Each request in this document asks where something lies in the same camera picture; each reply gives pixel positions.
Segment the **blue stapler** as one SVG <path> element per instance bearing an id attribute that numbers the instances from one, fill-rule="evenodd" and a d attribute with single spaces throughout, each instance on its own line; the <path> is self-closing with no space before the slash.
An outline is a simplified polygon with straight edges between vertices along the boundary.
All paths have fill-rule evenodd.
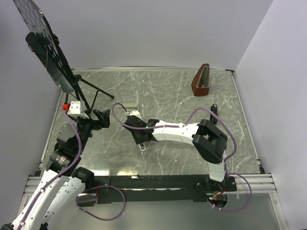
<path id="1" fill-rule="evenodd" d="M 139 144 L 139 148 L 141 151 L 145 151 L 146 150 L 146 147 L 145 145 L 142 143 L 142 144 Z"/>

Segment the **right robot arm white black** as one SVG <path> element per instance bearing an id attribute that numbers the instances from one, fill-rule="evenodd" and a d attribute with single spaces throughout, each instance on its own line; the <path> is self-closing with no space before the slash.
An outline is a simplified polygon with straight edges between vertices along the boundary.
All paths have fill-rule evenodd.
<path id="1" fill-rule="evenodd" d="M 209 184 L 215 191 L 226 185 L 225 150 L 228 137 L 207 119 L 199 123 L 184 125 L 168 123 L 158 119 L 144 122 L 135 115 L 129 115 L 124 123 L 137 145 L 144 148 L 145 142 L 175 141 L 193 145 L 209 167 Z"/>

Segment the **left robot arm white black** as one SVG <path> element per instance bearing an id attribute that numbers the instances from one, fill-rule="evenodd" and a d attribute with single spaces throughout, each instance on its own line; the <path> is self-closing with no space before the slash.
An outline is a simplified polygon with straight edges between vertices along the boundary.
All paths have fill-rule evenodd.
<path id="1" fill-rule="evenodd" d="M 68 124 L 59 131 L 39 185 L 21 213 L 12 223 L 4 224 L 3 230 L 50 230 L 69 202 L 94 189 L 94 173 L 77 165 L 92 131 L 110 126 L 110 110 L 94 110 L 93 115 L 95 119 L 86 113 L 64 113 Z"/>

